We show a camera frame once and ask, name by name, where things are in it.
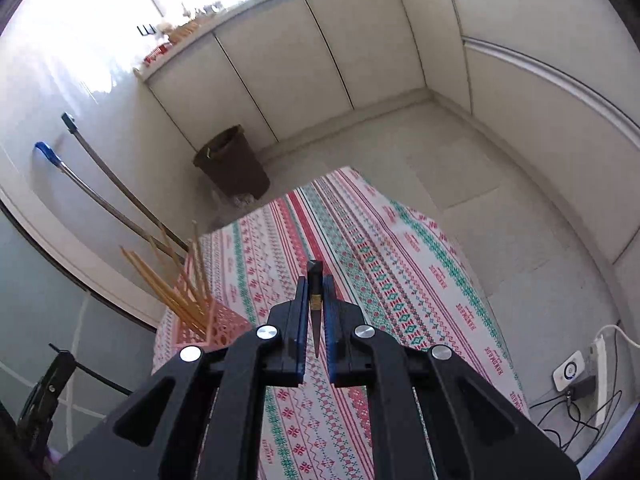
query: red and green striped tablecloth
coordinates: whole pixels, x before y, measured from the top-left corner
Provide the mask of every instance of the red and green striped tablecloth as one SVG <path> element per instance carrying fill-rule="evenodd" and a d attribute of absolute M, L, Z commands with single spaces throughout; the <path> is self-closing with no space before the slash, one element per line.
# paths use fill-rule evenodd
<path fill-rule="evenodd" d="M 404 345 L 453 348 L 526 415 L 502 337 L 455 248 L 436 222 L 341 168 L 202 238 L 215 298 L 258 325 L 291 300 L 306 261 L 323 260 L 339 297 Z M 167 312 L 154 368 L 189 337 Z M 307 346 L 305 383 L 268 388 L 258 478 L 374 477 L 363 388 L 336 389 Z"/>

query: brown trash bin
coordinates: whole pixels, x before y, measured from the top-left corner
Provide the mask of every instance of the brown trash bin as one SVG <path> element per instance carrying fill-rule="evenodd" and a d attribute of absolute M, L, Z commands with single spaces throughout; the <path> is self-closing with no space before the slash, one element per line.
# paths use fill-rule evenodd
<path fill-rule="evenodd" d="M 250 194 L 257 200 L 269 189 L 269 177 L 255 158 L 240 124 L 207 142 L 193 158 L 193 165 L 230 199 Z"/>

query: table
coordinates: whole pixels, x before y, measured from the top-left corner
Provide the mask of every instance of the table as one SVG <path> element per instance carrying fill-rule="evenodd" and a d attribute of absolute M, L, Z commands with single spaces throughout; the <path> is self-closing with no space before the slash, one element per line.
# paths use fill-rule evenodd
<path fill-rule="evenodd" d="M 252 324 L 294 297 L 309 259 L 323 260 L 338 297 L 361 306 L 368 323 L 412 348 L 447 344 L 528 416 L 498 327 L 456 249 L 436 222 L 356 170 L 318 178 L 201 243 L 214 297 Z M 167 311 L 154 370 L 191 341 Z M 365 389 L 331 386 L 324 341 L 316 360 L 309 331 L 305 383 L 267 390 L 258 478 L 373 477 Z"/>

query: cabinet door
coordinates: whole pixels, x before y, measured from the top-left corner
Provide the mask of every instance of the cabinet door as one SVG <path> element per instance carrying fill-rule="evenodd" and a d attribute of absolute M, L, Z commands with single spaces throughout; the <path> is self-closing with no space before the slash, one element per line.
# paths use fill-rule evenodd
<path fill-rule="evenodd" d="M 147 83 L 197 150 L 234 124 L 242 124 L 256 152 L 276 142 L 212 34 L 190 45 Z"/>
<path fill-rule="evenodd" d="M 270 0 L 215 34 L 279 140 L 351 110 L 305 0 Z"/>
<path fill-rule="evenodd" d="M 307 0 L 355 108 L 424 86 L 401 0 Z"/>
<path fill-rule="evenodd" d="M 465 53 L 451 0 L 402 0 L 427 86 L 471 111 Z"/>

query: mop handle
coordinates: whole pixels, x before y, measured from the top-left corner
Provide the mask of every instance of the mop handle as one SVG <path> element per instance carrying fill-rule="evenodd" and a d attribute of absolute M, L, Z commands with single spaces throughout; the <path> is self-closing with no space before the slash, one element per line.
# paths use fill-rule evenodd
<path fill-rule="evenodd" d="M 62 159 L 56 155 L 51 147 L 46 142 L 36 142 L 35 145 L 44 156 L 47 157 L 47 160 L 53 164 L 56 168 L 58 168 L 62 173 L 68 176 L 80 189 L 82 189 L 87 195 L 93 198 L 98 204 L 100 204 L 104 209 L 106 209 L 109 213 L 115 216 L 118 220 L 120 220 L 124 225 L 126 225 L 129 229 L 131 229 L 135 234 L 144 238 L 145 240 L 149 240 L 151 238 L 158 249 L 160 249 L 164 254 L 168 254 L 172 256 L 174 254 L 173 250 L 163 244 L 160 240 L 157 240 L 153 236 L 151 236 L 148 232 L 146 232 L 142 227 L 140 227 L 135 222 L 129 220 L 126 216 L 124 216 L 120 211 L 118 211 L 114 206 L 112 206 L 109 202 L 103 199 L 100 195 L 98 195 L 93 189 L 91 189 L 87 184 L 85 184 L 73 171 L 69 169 L 69 167 L 62 161 Z M 184 263 L 184 258 L 180 255 L 177 255 L 180 262 Z"/>
<path fill-rule="evenodd" d="M 124 185 L 123 181 L 121 181 L 116 176 L 116 174 L 110 170 L 110 168 L 100 158 L 100 155 L 95 153 L 94 149 L 89 145 L 89 143 L 86 140 L 84 140 L 84 137 L 80 134 L 80 131 L 78 131 L 78 127 L 74 122 L 74 118 L 65 112 L 62 114 L 62 121 L 65 123 L 65 126 L 69 130 L 69 133 L 73 135 L 78 140 L 78 142 L 80 142 L 80 145 L 94 160 L 94 162 L 98 165 L 98 167 L 104 172 L 104 174 L 109 177 L 109 180 L 111 180 L 118 187 L 118 189 L 121 192 L 123 192 L 124 195 L 129 200 L 131 200 L 133 204 L 138 209 L 140 209 L 140 211 L 142 211 L 144 215 L 147 218 L 149 218 L 155 225 L 162 226 L 165 232 L 167 233 L 167 235 L 169 236 L 169 238 L 171 238 L 171 240 L 177 243 L 181 248 L 183 248 L 185 252 L 188 253 L 189 246 L 186 243 L 184 243 L 182 240 L 180 240 L 180 237 L 176 235 L 173 231 L 171 231 L 171 229 L 169 229 L 166 225 L 164 225 L 161 221 L 159 221 L 158 218 L 156 218 L 156 216 L 151 211 L 149 211 L 149 209 L 147 209 L 145 205 L 142 202 L 140 202 L 140 200 L 138 200 L 137 197 L 132 192 L 130 192 L 129 188 Z"/>

